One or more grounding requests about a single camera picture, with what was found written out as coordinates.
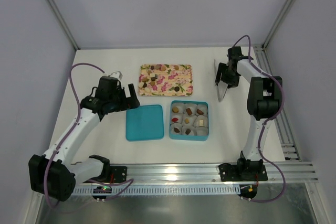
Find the teal tin lid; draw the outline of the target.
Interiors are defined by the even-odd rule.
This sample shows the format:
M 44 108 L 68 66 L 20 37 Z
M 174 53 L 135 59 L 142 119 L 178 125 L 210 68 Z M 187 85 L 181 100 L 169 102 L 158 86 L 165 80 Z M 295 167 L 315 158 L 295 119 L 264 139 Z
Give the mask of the teal tin lid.
M 162 139 L 164 137 L 162 106 L 143 105 L 127 110 L 125 137 L 129 142 Z

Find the metal tongs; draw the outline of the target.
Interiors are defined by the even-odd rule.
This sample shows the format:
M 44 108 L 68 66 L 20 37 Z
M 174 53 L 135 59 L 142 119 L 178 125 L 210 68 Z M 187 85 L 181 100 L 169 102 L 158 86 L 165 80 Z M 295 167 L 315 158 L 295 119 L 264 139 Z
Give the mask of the metal tongs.
M 219 61 L 217 59 L 214 59 L 215 78 L 217 77 L 218 70 L 219 70 Z M 224 83 L 222 80 L 219 80 L 218 82 L 215 82 L 215 88 L 217 92 L 217 99 L 219 102 L 222 102 L 227 93 L 228 84 Z

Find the tan ridged chocolate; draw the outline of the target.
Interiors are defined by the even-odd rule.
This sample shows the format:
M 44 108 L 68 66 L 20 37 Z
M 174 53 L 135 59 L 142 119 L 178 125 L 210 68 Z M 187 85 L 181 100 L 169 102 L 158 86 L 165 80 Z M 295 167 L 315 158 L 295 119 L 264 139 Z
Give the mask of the tan ridged chocolate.
M 172 108 L 172 111 L 173 111 L 174 113 L 178 113 L 178 112 L 179 112 L 179 109 L 178 109 L 178 107 L 173 107 L 173 108 Z

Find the brown oval chocolate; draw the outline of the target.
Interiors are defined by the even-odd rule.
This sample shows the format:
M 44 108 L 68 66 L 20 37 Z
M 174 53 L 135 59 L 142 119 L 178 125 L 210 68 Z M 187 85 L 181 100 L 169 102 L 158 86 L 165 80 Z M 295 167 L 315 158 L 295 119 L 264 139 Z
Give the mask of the brown oval chocolate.
M 203 112 L 202 110 L 200 110 L 200 109 L 197 109 L 197 113 L 198 113 L 199 115 L 203 115 L 203 114 L 204 114 L 204 112 Z

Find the teal tin box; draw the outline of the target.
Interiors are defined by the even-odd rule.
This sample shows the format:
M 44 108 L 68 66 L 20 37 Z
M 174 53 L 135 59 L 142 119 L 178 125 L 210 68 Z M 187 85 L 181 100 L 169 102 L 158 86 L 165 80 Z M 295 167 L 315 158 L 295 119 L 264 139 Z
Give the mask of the teal tin box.
M 201 101 L 174 100 L 170 105 L 169 137 L 204 142 L 209 137 L 209 106 Z

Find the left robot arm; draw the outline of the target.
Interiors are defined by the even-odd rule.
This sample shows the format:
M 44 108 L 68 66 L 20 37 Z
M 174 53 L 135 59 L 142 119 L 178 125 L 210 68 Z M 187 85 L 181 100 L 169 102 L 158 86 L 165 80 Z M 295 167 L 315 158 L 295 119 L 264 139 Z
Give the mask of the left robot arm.
M 29 162 L 30 185 L 42 193 L 48 204 L 51 199 L 66 201 L 77 184 L 92 182 L 102 187 L 127 185 L 117 180 L 108 158 L 91 155 L 84 162 L 72 164 L 75 154 L 90 132 L 102 119 L 114 112 L 126 111 L 125 136 L 128 141 L 157 140 L 164 136 L 163 109 L 160 105 L 141 106 L 133 84 L 126 96 L 121 84 L 122 73 L 104 74 L 98 86 L 77 103 L 77 115 L 58 141 L 43 155 L 33 155 Z

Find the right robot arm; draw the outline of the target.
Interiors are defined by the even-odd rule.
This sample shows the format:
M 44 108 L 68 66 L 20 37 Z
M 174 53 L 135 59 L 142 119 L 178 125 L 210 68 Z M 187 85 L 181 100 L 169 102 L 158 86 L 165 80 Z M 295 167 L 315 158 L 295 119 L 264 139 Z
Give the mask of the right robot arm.
M 250 127 L 247 142 L 236 164 L 219 165 L 221 181 L 266 181 L 263 149 L 270 124 L 284 106 L 282 78 L 260 70 L 253 64 L 251 56 L 244 56 L 238 46 L 229 48 L 227 56 L 228 62 L 220 62 L 217 66 L 217 98 L 222 101 L 226 92 L 238 87 L 240 78 L 244 78 L 249 83 L 247 111 Z

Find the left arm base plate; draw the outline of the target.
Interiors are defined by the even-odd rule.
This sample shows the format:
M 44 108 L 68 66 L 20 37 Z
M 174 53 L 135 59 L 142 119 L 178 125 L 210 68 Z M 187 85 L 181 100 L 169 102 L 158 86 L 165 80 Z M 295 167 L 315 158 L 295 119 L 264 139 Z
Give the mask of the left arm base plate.
M 125 182 L 127 180 L 127 170 L 126 166 L 111 166 L 109 182 L 111 184 Z

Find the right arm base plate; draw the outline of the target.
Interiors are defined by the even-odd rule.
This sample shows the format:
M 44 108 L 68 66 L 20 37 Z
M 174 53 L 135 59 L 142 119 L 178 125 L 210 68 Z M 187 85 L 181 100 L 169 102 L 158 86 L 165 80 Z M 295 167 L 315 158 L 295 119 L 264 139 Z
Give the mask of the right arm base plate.
M 218 166 L 219 175 L 222 182 L 247 182 L 268 180 L 268 175 L 264 165 L 261 168 L 242 168 L 237 164 L 223 163 Z

